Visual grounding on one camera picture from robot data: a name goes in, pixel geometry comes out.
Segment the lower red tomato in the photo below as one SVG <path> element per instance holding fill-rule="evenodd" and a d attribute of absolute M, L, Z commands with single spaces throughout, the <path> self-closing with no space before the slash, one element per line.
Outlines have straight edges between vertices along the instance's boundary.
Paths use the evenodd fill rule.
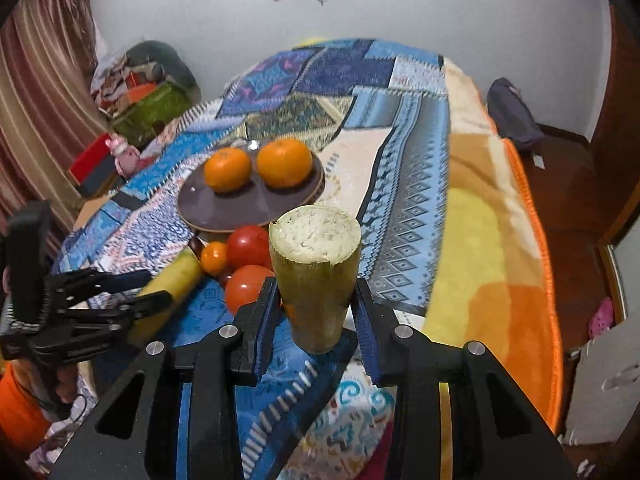
<path fill-rule="evenodd" d="M 232 315 L 236 315 L 240 307 L 254 302 L 266 278 L 271 278 L 273 272 L 265 266 L 248 264 L 236 269 L 228 279 L 224 288 L 224 301 Z"/>

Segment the red tomato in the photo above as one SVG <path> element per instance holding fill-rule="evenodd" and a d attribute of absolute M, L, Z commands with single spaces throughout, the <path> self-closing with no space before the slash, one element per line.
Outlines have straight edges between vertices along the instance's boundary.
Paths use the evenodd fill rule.
<path fill-rule="evenodd" d="M 241 226 L 229 236 L 227 243 L 228 265 L 232 269 L 254 264 L 272 269 L 268 233 L 260 226 Z"/>
<path fill-rule="evenodd" d="M 271 278 L 273 272 L 265 266 L 248 264 L 236 269 L 228 279 L 224 288 L 224 301 L 232 315 L 236 315 L 240 307 L 254 302 L 266 278 Z"/>

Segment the small tangerine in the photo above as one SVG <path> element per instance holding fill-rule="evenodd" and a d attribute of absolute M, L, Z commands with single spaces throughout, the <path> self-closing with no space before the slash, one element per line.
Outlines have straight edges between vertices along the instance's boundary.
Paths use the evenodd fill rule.
<path fill-rule="evenodd" d="M 200 267 L 206 274 L 216 278 L 227 264 L 227 246 L 223 242 L 210 242 L 202 249 Z"/>

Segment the upper red tomato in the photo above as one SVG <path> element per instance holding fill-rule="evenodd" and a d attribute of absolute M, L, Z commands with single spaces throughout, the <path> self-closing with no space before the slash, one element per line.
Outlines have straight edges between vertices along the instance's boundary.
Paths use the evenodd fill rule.
<path fill-rule="evenodd" d="M 260 226 L 241 226 L 229 236 L 227 243 L 228 265 L 232 269 L 254 264 L 272 269 L 268 233 Z"/>

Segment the pink plush toy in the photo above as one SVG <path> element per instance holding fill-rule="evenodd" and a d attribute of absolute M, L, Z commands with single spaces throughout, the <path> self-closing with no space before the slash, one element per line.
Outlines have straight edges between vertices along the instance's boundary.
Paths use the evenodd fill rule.
<path fill-rule="evenodd" d="M 131 178 L 136 173 L 140 160 L 138 149 L 117 133 L 109 133 L 105 145 L 114 157 L 117 173 L 125 179 Z"/>

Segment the dark brown round plate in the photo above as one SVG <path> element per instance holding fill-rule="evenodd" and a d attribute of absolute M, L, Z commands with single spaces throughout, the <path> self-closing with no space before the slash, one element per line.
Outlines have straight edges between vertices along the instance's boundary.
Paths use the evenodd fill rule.
<path fill-rule="evenodd" d="M 192 230 L 229 234 L 241 226 L 268 226 L 285 212 L 318 200 L 324 189 L 323 166 L 312 156 L 312 169 L 295 188 L 272 190 L 256 171 L 244 188 L 230 194 L 216 194 L 204 181 L 204 165 L 183 182 L 177 198 L 180 218 Z"/>

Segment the pink slipper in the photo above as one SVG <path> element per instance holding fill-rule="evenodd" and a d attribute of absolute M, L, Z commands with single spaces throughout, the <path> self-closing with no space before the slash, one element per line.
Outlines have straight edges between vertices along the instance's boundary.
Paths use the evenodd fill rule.
<path fill-rule="evenodd" d="M 590 339 L 596 339 L 609 330 L 614 323 L 614 307 L 611 298 L 605 297 L 588 323 Z"/>

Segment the left orange on plate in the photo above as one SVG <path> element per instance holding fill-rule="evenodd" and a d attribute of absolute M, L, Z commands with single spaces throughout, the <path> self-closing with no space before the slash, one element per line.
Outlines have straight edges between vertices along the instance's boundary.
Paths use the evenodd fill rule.
<path fill-rule="evenodd" d="M 204 164 L 204 181 L 218 194 L 232 193 L 250 180 L 253 166 L 250 156 L 240 148 L 222 148 Z"/>

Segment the orange on plate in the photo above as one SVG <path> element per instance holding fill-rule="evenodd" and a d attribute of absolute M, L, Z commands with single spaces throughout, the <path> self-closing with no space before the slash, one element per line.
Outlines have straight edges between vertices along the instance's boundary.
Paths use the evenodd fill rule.
<path fill-rule="evenodd" d="M 294 188 L 311 173 L 314 159 L 309 148 L 294 138 L 265 144 L 256 157 L 256 169 L 265 185 L 276 190 Z"/>
<path fill-rule="evenodd" d="M 204 181 L 218 194 L 232 193 L 250 180 L 253 166 L 250 156 L 240 148 L 222 148 L 204 164 Z"/>

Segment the right orange on plate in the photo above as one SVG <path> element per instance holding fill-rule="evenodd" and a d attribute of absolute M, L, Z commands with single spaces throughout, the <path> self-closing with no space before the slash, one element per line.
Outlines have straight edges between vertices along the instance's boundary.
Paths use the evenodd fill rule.
<path fill-rule="evenodd" d="M 314 159 L 309 148 L 294 138 L 265 144 L 256 157 L 256 169 L 265 185 L 276 190 L 294 188 L 311 173 Z"/>

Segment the striped red curtain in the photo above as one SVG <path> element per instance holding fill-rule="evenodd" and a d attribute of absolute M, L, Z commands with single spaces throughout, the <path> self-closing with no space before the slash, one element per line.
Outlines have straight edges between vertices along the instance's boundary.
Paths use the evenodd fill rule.
<path fill-rule="evenodd" d="M 89 0 L 18 0 L 1 26 L 1 218 L 47 200 L 54 255 L 81 203 L 68 170 L 106 125 L 90 96 Z"/>

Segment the grey green cushion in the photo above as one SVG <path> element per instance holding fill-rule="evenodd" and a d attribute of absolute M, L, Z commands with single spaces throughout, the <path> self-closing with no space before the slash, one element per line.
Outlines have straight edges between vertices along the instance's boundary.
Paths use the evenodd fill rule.
<path fill-rule="evenodd" d="M 169 44 L 157 40 L 146 40 L 127 51 L 130 66 L 157 63 L 171 81 L 184 90 L 198 85 L 189 67 Z"/>

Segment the dark grey bag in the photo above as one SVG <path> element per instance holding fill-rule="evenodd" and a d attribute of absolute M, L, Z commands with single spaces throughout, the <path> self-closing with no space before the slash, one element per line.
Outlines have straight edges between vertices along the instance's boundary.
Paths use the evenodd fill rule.
<path fill-rule="evenodd" d="M 521 93 L 509 79 L 499 78 L 490 85 L 486 104 L 498 135 L 510 140 L 518 151 L 533 151 L 544 138 Z"/>

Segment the wooden wardrobe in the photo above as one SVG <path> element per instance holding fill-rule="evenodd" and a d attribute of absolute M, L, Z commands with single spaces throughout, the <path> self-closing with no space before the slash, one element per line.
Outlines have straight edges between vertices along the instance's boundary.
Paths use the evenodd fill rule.
<path fill-rule="evenodd" d="M 615 240 L 639 203 L 639 39 L 610 7 L 608 82 L 590 151 L 599 191 L 600 245 Z"/>

